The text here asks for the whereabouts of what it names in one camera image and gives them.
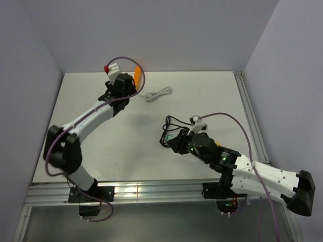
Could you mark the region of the orange power strip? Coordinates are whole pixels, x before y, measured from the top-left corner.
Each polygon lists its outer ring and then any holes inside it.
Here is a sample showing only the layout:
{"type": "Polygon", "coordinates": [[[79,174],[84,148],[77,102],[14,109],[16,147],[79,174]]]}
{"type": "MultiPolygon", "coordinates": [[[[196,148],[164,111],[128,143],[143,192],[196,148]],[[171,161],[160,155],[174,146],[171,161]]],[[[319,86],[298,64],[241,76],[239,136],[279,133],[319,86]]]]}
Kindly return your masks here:
{"type": "Polygon", "coordinates": [[[134,72],[134,84],[137,90],[140,89],[140,85],[141,85],[141,76],[142,76],[142,71],[141,68],[139,66],[137,66],[135,68],[135,72],[134,72]]]}

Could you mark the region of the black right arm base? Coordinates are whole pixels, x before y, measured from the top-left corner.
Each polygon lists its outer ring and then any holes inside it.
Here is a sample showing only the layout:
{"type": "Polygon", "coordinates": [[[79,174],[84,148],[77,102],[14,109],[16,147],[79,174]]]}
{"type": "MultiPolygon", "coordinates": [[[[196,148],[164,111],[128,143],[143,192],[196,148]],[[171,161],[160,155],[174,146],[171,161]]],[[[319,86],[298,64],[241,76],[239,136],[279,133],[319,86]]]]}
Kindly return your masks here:
{"type": "Polygon", "coordinates": [[[217,208],[223,213],[238,209],[237,195],[231,190],[233,176],[222,174],[218,182],[203,183],[201,195],[205,199],[215,199],[217,208]]]}

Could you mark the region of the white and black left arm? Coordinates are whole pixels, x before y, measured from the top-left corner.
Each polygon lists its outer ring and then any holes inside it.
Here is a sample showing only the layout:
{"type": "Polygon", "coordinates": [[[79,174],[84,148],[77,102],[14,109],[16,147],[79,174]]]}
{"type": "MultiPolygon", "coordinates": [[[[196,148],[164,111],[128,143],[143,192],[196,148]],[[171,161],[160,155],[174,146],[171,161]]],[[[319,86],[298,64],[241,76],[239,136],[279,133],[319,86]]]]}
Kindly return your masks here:
{"type": "Polygon", "coordinates": [[[74,121],[62,126],[51,126],[47,131],[43,159],[48,166],[59,169],[80,189],[80,196],[93,201],[98,196],[98,182],[82,165],[82,142],[101,124],[116,116],[129,104],[129,97],[137,93],[133,77],[120,73],[105,83],[107,90],[94,106],[74,121]]]}

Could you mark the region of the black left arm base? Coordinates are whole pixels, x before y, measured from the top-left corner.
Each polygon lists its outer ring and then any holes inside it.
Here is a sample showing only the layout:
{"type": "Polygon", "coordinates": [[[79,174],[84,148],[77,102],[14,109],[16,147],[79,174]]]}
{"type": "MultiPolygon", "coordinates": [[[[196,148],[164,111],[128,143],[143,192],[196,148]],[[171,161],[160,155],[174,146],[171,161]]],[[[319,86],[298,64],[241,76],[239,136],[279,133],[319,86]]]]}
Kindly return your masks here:
{"type": "Polygon", "coordinates": [[[101,222],[108,220],[114,213],[114,207],[111,202],[114,200],[115,187],[114,186],[99,186],[94,192],[83,191],[76,187],[70,188],[68,197],[69,204],[79,205],[79,215],[82,219],[87,219],[90,222],[101,222]],[[109,215],[104,218],[96,218],[103,204],[111,208],[109,215]]]}

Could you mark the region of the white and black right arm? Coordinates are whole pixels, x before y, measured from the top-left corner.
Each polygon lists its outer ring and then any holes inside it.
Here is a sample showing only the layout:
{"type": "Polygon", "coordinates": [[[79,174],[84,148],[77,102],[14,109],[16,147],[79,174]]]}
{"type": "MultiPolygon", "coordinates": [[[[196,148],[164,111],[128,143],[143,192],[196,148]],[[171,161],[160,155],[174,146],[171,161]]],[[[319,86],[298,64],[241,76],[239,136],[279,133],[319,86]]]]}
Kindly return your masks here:
{"type": "Polygon", "coordinates": [[[221,174],[219,181],[203,184],[206,199],[228,199],[235,196],[269,196],[286,205],[290,211],[311,216],[315,184],[310,172],[281,170],[219,146],[206,133],[190,134],[181,130],[167,145],[180,155],[191,154],[221,174]]]}

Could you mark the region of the green plug adapter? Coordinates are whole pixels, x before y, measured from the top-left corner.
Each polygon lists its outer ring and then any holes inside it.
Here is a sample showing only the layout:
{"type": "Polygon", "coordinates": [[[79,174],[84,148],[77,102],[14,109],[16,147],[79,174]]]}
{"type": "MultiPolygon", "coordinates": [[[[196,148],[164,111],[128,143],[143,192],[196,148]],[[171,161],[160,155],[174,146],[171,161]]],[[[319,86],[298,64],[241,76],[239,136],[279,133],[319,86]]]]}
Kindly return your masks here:
{"type": "Polygon", "coordinates": [[[174,137],[175,137],[174,135],[166,135],[165,142],[167,143],[169,140],[173,139],[174,137]]]}

